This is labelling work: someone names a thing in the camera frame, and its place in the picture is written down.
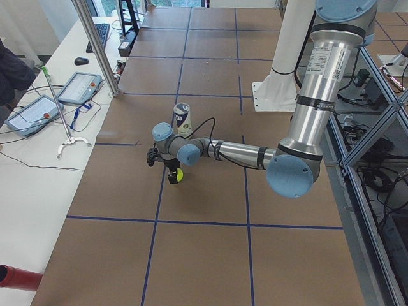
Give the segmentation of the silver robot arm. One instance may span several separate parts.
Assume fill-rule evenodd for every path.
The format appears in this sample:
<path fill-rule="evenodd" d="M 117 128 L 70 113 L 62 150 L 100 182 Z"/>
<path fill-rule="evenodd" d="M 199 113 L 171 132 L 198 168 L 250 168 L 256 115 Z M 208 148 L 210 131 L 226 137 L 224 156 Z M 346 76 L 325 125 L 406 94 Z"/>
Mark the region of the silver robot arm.
<path fill-rule="evenodd" d="M 287 137 L 276 149 L 176 134 L 163 122 L 152 130 L 147 164 L 162 162 L 172 184 L 182 165 L 206 156 L 265 170 L 271 189 L 287 198 L 307 194 L 320 172 L 320 143 L 351 52 L 374 35 L 376 1 L 289 1 L 270 74 L 253 83 L 258 112 L 291 112 Z"/>

